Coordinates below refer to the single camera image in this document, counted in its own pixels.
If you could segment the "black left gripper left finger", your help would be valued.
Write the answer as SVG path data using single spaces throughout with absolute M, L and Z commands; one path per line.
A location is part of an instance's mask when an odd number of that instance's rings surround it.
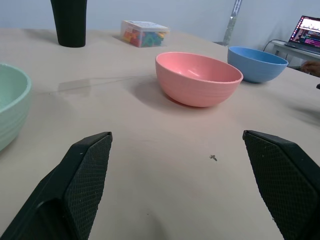
M 102 199 L 111 132 L 74 143 L 35 187 L 2 240 L 87 240 Z

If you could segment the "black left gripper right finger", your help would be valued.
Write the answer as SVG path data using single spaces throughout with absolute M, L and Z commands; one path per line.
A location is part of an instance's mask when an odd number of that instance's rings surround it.
M 320 238 L 320 167 L 296 143 L 245 130 L 259 193 L 285 240 Z

